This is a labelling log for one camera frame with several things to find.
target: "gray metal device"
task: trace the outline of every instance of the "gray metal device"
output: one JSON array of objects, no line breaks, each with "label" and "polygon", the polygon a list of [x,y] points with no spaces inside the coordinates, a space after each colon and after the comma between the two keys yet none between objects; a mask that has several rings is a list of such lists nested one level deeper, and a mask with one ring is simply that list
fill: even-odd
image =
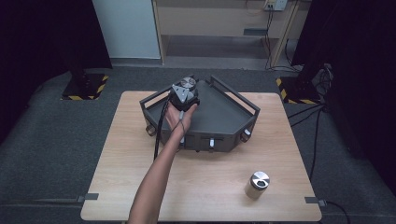
[{"label": "gray metal device", "polygon": [[[158,122],[167,97],[148,107],[146,107],[146,103],[163,96],[167,91],[182,87],[182,82],[183,80],[140,101],[148,134],[154,135],[157,132]],[[209,81],[196,81],[194,88],[199,92],[200,104],[192,116],[190,129],[186,132],[184,145],[181,148],[195,151],[229,152],[239,143],[245,143],[250,138],[260,113],[257,106],[213,76]],[[240,105],[226,92],[242,101],[245,106]],[[254,113],[250,112],[246,106],[250,107]],[[163,144],[169,139],[170,134],[169,126],[164,122],[161,130]]]}]

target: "black stand base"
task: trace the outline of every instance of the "black stand base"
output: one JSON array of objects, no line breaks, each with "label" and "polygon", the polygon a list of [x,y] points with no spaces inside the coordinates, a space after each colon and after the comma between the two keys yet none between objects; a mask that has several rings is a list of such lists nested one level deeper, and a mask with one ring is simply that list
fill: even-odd
[{"label": "black stand base", "polygon": [[62,100],[95,100],[102,92],[108,76],[104,74],[86,74],[89,85],[78,85],[77,80],[72,77],[64,93]]},{"label": "black stand base", "polygon": [[320,96],[312,83],[303,88],[295,85],[297,77],[279,77],[276,84],[279,87],[282,100],[289,104],[320,104]]}]

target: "human hand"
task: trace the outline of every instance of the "human hand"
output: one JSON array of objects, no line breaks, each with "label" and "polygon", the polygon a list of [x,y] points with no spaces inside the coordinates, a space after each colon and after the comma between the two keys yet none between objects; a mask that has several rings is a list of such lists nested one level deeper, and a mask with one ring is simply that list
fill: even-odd
[{"label": "human hand", "polygon": [[184,132],[186,132],[191,126],[191,117],[197,107],[198,104],[192,105],[188,111],[184,112],[184,116],[182,120],[180,120],[180,111],[177,110],[175,106],[169,102],[166,109],[165,118],[171,130],[175,130],[176,128],[178,128],[177,126],[180,126],[180,128],[178,129],[181,129],[184,135]]}]

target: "white wall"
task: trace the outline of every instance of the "white wall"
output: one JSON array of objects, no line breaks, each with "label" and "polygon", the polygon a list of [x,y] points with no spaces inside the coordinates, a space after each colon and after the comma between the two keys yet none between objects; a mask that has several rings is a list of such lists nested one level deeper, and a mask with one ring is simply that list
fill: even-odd
[{"label": "white wall", "polygon": [[92,1],[110,58],[161,58],[151,1]]}]

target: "forearm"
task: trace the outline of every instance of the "forearm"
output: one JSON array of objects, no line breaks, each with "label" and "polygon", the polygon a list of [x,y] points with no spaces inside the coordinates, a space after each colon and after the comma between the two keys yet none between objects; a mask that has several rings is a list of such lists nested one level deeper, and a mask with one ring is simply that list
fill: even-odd
[{"label": "forearm", "polygon": [[151,164],[134,197],[128,223],[157,223],[172,162],[183,134],[181,128],[176,128]]}]

